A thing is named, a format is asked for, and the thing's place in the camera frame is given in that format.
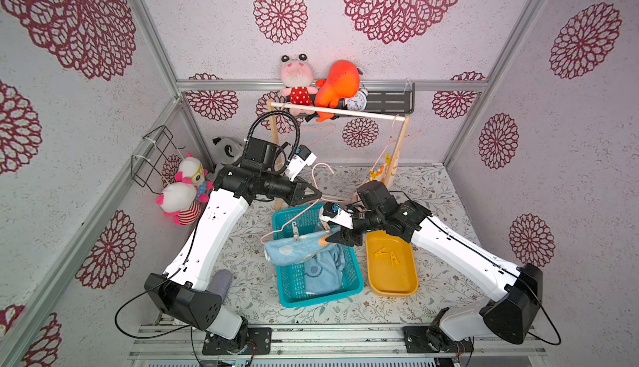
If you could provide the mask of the blue spotted towel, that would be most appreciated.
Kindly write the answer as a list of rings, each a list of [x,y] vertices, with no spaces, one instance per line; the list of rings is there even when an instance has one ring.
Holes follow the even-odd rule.
[[[265,244],[266,259],[276,266],[296,265],[311,259],[344,263],[344,251],[326,240],[327,231],[316,231],[298,237],[273,240]]]

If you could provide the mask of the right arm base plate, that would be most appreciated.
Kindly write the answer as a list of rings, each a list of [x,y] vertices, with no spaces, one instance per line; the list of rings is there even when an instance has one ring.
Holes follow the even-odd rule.
[[[409,354],[420,353],[471,353],[474,343],[469,338],[451,340],[439,328],[427,325],[411,325],[402,328],[404,344]]]

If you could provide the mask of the grey clothespin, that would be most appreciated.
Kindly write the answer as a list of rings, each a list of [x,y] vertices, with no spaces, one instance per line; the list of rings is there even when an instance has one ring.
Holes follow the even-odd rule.
[[[292,226],[292,231],[293,231],[293,238],[295,240],[295,242],[299,242],[301,240],[301,235],[298,229],[298,225],[296,221],[291,222],[291,226]]]

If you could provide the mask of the light blue towel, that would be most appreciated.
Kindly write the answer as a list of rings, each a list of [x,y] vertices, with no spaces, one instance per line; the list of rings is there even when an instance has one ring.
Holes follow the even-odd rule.
[[[344,251],[341,245],[330,244],[326,250],[304,263],[307,295],[326,295],[341,288],[344,270]]]

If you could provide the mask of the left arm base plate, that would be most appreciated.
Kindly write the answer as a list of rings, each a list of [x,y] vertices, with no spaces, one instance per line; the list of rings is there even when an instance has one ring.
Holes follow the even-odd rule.
[[[273,330],[270,327],[247,326],[233,339],[207,333],[202,354],[206,356],[269,355]]]

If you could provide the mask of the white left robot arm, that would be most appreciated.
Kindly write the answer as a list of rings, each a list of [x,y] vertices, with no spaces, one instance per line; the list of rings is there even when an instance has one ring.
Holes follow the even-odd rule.
[[[257,197],[279,198],[296,206],[322,195],[299,177],[305,167],[316,162],[316,155],[308,147],[295,145],[282,172],[272,168],[278,154],[276,144],[251,138],[243,156],[217,174],[206,208],[180,253],[163,273],[149,275],[145,283],[145,291],[159,311],[234,341],[238,348],[248,338],[246,319],[208,290],[222,248]]]

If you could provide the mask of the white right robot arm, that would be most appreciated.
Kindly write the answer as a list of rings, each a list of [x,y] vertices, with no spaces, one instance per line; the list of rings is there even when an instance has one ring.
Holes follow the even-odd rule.
[[[427,250],[482,290],[484,298],[461,308],[444,308],[428,326],[405,328],[408,344],[434,352],[471,350],[473,338],[496,335],[513,345],[524,343],[542,309],[543,274],[535,265],[516,265],[484,250],[442,222],[417,201],[397,202],[382,182],[357,190],[361,207],[334,202],[323,206],[319,218],[339,225],[327,241],[360,246],[364,236],[382,230]]]

